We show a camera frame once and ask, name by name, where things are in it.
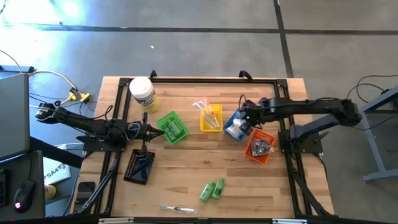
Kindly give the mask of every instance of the green plastic basket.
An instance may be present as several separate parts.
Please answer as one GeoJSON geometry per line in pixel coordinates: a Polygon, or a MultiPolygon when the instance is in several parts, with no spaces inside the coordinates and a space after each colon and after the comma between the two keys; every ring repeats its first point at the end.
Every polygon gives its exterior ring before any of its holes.
{"type": "Polygon", "coordinates": [[[181,140],[182,138],[184,138],[184,137],[189,133],[189,130],[188,130],[188,128],[185,126],[185,124],[182,122],[182,120],[180,119],[180,117],[178,117],[178,115],[177,115],[176,112],[174,112],[174,111],[171,111],[168,115],[164,116],[163,118],[158,119],[158,120],[156,121],[157,127],[158,127],[160,130],[164,131],[165,125],[166,125],[166,123],[168,122],[168,120],[170,120],[170,119],[176,120],[177,123],[178,123],[178,124],[181,126],[181,128],[183,129],[183,130],[182,130],[182,133],[179,134],[179,135],[177,136],[178,138],[177,138],[177,139],[174,139],[174,141],[171,141],[171,140],[170,140],[170,137],[167,135],[166,132],[164,133],[164,136],[166,137],[166,139],[168,140],[168,142],[169,142],[170,144],[175,144],[176,142],[178,142],[179,140],[181,140]]]}

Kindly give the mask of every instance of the gray floor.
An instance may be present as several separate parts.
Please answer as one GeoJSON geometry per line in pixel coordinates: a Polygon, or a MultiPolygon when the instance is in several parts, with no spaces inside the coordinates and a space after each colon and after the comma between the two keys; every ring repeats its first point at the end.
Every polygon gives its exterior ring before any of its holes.
{"type": "MultiPolygon", "coordinates": [[[[9,0],[0,19],[82,26],[278,28],[272,0],[31,2],[9,0]]],[[[286,29],[398,28],[395,0],[279,2],[286,29]]],[[[20,64],[60,72],[95,98],[104,75],[149,75],[156,70],[159,75],[235,77],[245,69],[254,77],[286,77],[279,34],[55,32],[31,27],[0,31],[0,48],[20,64]]],[[[305,79],[309,98],[344,98],[359,78],[398,71],[396,35],[287,35],[287,44],[294,76],[305,79]]],[[[0,55],[0,63],[12,62],[0,55]]],[[[366,82],[392,88],[397,81],[370,78],[366,82]]],[[[64,97],[68,89],[59,77],[40,74],[30,79],[32,93],[64,97]]],[[[361,94],[371,100],[380,91],[365,86],[361,94]]],[[[351,97],[364,105],[355,94],[351,97]]],[[[78,106],[70,109],[78,111],[78,106]]],[[[85,107],[83,112],[92,115],[85,107]]],[[[50,144],[77,142],[78,132],[63,125],[40,124],[34,120],[34,113],[31,109],[31,135],[50,144]]],[[[330,129],[323,145],[335,213],[346,218],[398,222],[398,180],[370,184],[362,180],[364,174],[376,171],[364,133],[336,127],[330,129]]]]}

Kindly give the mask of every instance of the wooden tabletop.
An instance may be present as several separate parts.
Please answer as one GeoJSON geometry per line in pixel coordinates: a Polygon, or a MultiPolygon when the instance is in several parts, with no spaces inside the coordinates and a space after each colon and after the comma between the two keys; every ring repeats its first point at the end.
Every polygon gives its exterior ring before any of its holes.
{"type": "MultiPolygon", "coordinates": [[[[113,105],[120,77],[104,77],[95,116],[113,105]]],[[[293,100],[307,98],[301,78],[287,79],[290,97],[293,100]]],[[[146,185],[123,181],[123,176],[133,149],[141,148],[141,141],[132,141],[122,154],[114,196],[112,216],[118,217],[240,217],[277,218],[293,217],[292,199],[287,178],[284,155],[278,140],[268,163],[262,165],[244,157],[249,136],[237,142],[224,132],[203,133],[199,128],[200,113],[192,103],[204,96],[211,103],[223,105],[224,124],[238,108],[239,96],[257,102],[261,97],[274,97],[272,85],[267,84],[220,84],[220,83],[155,83],[160,100],[159,109],[149,114],[149,123],[157,128],[156,121],[175,111],[185,123],[190,134],[171,145],[164,136],[147,144],[148,150],[156,153],[152,171],[146,185]],[[225,179],[225,187],[219,200],[210,198],[207,203],[199,196],[209,181],[225,179]],[[159,205],[194,208],[197,214],[188,215],[159,209],[159,205]]],[[[121,118],[123,93],[119,118],[121,118]]],[[[142,110],[131,98],[127,121],[142,119],[142,110]]],[[[312,120],[310,115],[297,115],[297,124],[312,120]]],[[[263,131],[277,139],[279,122],[267,123],[263,131]]],[[[79,182],[94,181],[98,185],[103,152],[92,153],[83,161],[79,182]]],[[[303,154],[307,184],[324,208],[333,213],[325,171],[321,162],[311,154],[303,154]]],[[[298,190],[302,203],[302,193],[298,190]]],[[[108,198],[108,187],[104,191],[102,209],[108,198]]]]}

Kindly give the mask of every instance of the computer monitor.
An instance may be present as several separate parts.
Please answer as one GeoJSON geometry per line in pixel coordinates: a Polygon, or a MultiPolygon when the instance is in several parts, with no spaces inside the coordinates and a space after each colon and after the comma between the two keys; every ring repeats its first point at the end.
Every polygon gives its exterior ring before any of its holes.
{"type": "Polygon", "coordinates": [[[0,161],[29,150],[27,74],[0,79],[0,161]]]}

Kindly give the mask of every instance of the orange basket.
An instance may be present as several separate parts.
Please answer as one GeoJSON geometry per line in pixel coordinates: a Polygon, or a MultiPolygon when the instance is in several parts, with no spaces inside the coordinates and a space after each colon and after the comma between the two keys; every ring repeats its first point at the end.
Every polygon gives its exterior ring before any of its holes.
{"type": "Polygon", "coordinates": [[[248,157],[248,158],[250,158],[252,160],[255,160],[256,162],[259,162],[261,164],[266,164],[267,161],[268,161],[270,153],[267,153],[267,154],[265,154],[263,156],[253,156],[251,154],[251,143],[255,139],[266,139],[266,140],[268,140],[271,143],[271,147],[273,147],[274,143],[275,143],[275,138],[270,136],[269,134],[263,133],[262,131],[259,131],[259,130],[255,129],[254,132],[253,132],[253,135],[252,135],[252,137],[251,137],[251,139],[249,141],[249,144],[246,147],[246,150],[244,151],[244,156],[246,156],[246,157],[248,157]]]}

